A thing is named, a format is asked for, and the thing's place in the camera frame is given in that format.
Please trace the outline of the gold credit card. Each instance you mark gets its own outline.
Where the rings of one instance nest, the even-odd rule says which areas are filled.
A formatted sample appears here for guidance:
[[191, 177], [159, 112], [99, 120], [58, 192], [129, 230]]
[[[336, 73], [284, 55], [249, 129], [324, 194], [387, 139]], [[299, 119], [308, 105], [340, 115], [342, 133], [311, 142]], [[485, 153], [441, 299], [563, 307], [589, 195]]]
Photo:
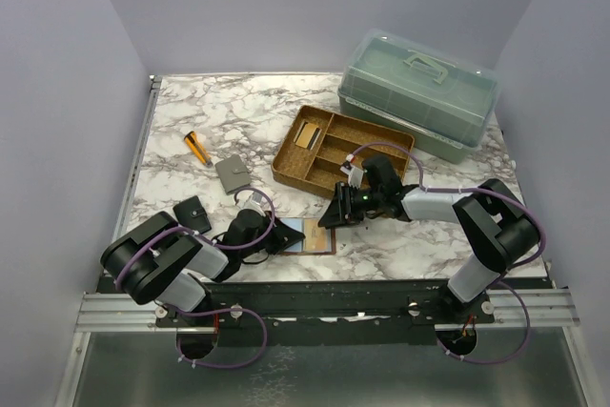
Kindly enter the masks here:
[[314, 147], [315, 142], [317, 141], [317, 139], [318, 139], [318, 137], [319, 137], [319, 135], [321, 133], [321, 129], [318, 127], [317, 124], [314, 124], [312, 122], [309, 122], [309, 123], [312, 125], [312, 127], [315, 128], [315, 131], [312, 132], [312, 136], [311, 136], [311, 140], [310, 140], [310, 143], [309, 143], [309, 147], [308, 148], [303, 148], [303, 149], [307, 149], [307, 150], [311, 150]]
[[326, 253], [332, 248], [332, 232], [317, 226], [317, 221], [307, 219], [304, 221], [303, 251], [306, 253]]
[[295, 135], [295, 144], [300, 148], [308, 148], [314, 131], [315, 128], [308, 121], [303, 121]]

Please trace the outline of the brown leather card holder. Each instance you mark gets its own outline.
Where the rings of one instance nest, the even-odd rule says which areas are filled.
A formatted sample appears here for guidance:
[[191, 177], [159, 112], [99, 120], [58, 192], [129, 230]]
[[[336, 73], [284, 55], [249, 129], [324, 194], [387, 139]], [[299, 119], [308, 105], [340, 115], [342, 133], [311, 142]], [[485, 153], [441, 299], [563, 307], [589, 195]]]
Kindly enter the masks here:
[[279, 254], [335, 254], [336, 231], [317, 226], [316, 218], [286, 217], [281, 222], [297, 232], [305, 235], [303, 240], [283, 249]]

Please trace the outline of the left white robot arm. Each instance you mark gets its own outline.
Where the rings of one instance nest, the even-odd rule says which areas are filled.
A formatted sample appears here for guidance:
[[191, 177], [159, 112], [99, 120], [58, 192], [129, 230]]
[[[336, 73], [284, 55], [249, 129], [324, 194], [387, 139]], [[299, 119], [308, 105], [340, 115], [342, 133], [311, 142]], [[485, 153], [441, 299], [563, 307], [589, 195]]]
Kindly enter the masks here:
[[270, 212], [246, 209], [218, 243], [206, 243], [193, 229], [160, 212], [115, 240], [100, 263], [117, 291], [136, 304], [173, 306], [188, 324], [199, 326], [210, 318], [212, 304], [203, 284], [186, 270], [222, 282], [239, 271], [245, 258], [259, 252], [280, 254], [305, 238]]

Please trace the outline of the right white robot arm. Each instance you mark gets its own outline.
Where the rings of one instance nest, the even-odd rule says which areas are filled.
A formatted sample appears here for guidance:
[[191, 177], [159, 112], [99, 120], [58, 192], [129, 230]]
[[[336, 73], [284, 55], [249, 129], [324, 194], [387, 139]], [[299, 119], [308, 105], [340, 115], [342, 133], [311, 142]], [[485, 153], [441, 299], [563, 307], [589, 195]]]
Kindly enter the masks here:
[[498, 179], [475, 188], [430, 188], [404, 185], [390, 159], [377, 154], [359, 169], [348, 157], [342, 171], [346, 182], [335, 184], [335, 194], [318, 226], [353, 226], [379, 216], [412, 222], [434, 220], [458, 224], [472, 254], [450, 277], [438, 300], [440, 315], [458, 323], [473, 312], [473, 300], [512, 268], [534, 247], [543, 250], [546, 236], [536, 218]]

